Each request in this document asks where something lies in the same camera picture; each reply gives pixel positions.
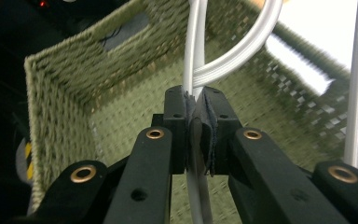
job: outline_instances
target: green woven basket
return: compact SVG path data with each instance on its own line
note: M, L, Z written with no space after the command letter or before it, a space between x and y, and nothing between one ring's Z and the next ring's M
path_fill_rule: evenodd
M134 16L148 25L114 49L101 43ZM187 0L131 0L83 33L25 61L33 143L34 209L68 165L106 165L131 152L137 133L163 111L164 92L180 85L189 5ZM258 10L247 1L211 0L206 59L227 52L248 32ZM335 81L318 97L261 49L237 72L214 83L243 125L269 133L294 163L312 170L342 157L348 72L281 25L274 33ZM209 178L215 223L241 223L227 178ZM173 178L172 223L191 223L183 175Z

